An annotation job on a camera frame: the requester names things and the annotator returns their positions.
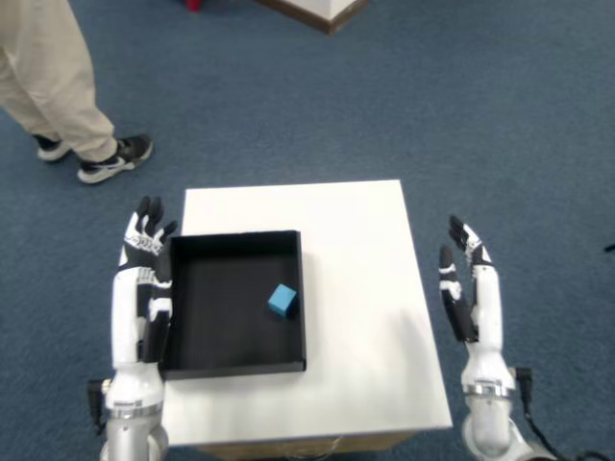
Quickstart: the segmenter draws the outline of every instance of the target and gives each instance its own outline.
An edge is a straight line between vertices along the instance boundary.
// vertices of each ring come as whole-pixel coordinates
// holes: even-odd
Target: shoe
[[[37,156],[43,161],[58,161],[71,151],[70,147],[62,140],[52,141],[39,134],[35,134],[34,138],[38,143]]]
[[[147,134],[117,139],[117,151],[104,161],[82,161],[77,177],[87,184],[112,178],[124,170],[134,170],[152,155],[154,142]]]

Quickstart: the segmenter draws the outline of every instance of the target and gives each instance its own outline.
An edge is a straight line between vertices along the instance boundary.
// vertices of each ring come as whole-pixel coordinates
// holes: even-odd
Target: person
[[[67,0],[0,0],[0,106],[38,143],[38,157],[71,151],[82,182],[138,167],[151,154],[146,134],[116,139],[96,107],[86,42]]]

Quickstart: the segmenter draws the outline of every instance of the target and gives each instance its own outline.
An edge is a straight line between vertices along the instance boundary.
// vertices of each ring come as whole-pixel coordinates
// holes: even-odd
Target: black tray
[[[306,369],[299,232],[175,237],[171,252],[166,379]],[[297,291],[288,319],[267,304],[280,283]]]

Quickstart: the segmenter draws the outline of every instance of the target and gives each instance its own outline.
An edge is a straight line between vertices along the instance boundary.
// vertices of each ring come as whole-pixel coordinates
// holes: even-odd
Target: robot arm
[[[515,380],[502,357],[503,327],[500,282],[479,237],[456,217],[449,234],[472,269],[475,303],[466,302],[456,275],[453,252],[440,251],[440,294],[455,337],[465,343],[469,360],[461,384],[470,407],[463,426],[466,448],[479,460],[552,459],[529,446],[509,419]]]
[[[173,314],[168,235],[161,230],[160,199],[144,198],[124,235],[113,281],[111,346],[113,378],[106,394],[110,416],[101,459],[161,460],[168,447],[161,426],[164,387],[158,363]]]

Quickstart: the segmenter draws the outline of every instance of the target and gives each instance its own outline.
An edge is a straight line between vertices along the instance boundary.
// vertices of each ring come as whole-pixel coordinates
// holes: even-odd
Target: white table
[[[171,446],[450,427],[398,181],[189,189],[183,235],[301,232],[307,370],[166,383]]]

